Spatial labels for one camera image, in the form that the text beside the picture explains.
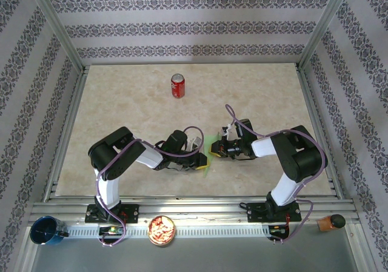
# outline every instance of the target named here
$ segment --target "gray floor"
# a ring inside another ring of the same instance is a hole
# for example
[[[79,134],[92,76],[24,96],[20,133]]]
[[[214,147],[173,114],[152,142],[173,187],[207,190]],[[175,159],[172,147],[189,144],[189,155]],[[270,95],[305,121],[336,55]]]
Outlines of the gray floor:
[[[168,247],[127,239],[113,248],[97,239],[40,246],[33,271],[357,271],[345,230],[303,227],[284,245],[267,238],[175,239]]]

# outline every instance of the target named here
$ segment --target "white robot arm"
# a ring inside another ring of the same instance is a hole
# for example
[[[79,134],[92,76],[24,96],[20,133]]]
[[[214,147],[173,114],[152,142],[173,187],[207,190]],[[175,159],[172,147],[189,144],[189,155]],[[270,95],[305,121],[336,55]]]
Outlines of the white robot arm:
[[[119,198],[119,177],[134,162],[142,163],[154,170],[167,168],[171,163],[181,166],[182,170],[200,169],[208,166],[209,163],[205,155],[200,152],[192,154],[200,145],[198,139],[194,140],[187,148],[187,135],[183,131],[175,130],[166,141],[160,141],[155,146],[150,147],[147,143],[137,141],[128,128],[121,127],[95,143],[89,149],[88,155],[96,176],[108,164],[114,163],[98,179],[100,197],[95,197],[96,208],[93,217],[104,222],[114,222],[106,208],[117,216],[122,213]],[[119,158],[113,161],[118,154],[120,154]]]
[[[248,119],[241,120],[241,123],[252,130],[252,125]],[[276,187],[267,195],[266,216],[263,217],[263,221],[276,222],[279,218],[284,219],[285,214],[291,214],[296,209],[296,193],[304,185],[304,182],[316,175],[321,168],[322,157],[319,150],[310,140],[300,134],[286,132],[258,139],[237,122],[235,127],[239,139],[229,141],[227,133],[224,132],[221,139],[212,144],[210,153],[236,160],[241,160],[236,158],[241,154],[249,157],[248,159],[277,155],[283,168],[283,174]],[[292,130],[311,137],[302,125],[292,128]]]

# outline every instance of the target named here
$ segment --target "coca-cola can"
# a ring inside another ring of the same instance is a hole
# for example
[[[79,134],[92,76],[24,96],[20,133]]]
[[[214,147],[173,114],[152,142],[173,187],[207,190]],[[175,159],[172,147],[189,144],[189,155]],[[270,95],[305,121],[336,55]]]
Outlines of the coca-cola can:
[[[184,96],[184,77],[182,74],[177,73],[171,77],[171,91],[174,98]]]

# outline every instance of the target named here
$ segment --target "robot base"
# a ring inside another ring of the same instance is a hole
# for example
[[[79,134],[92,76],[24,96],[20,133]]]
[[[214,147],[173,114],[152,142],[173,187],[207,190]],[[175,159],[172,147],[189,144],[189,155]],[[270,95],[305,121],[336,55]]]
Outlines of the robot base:
[[[299,205],[296,202],[287,205],[287,209],[277,211],[273,216],[269,216],[265,202],[241,203],[240,207],[247,211],[248,222],[285,222],[287,214],[290,216],[290,222],[302,221]]]
[[[118,204],[111,211],[120,217],[126,224],[137,224],[139,205],[138,204]],[[101,210],[96,204],[89,204],[86,209],[85,223],[100,223],[100,224],[118,224],[118,221]]]

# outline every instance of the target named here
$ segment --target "blue cup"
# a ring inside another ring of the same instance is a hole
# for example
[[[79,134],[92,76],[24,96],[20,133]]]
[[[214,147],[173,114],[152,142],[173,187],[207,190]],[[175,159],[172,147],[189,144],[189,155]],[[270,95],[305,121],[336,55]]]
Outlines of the blue cup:
[[[68,237],[66,224],[52,216],[43,216],[31,227],[30,239],[38,245],[55,245]]]

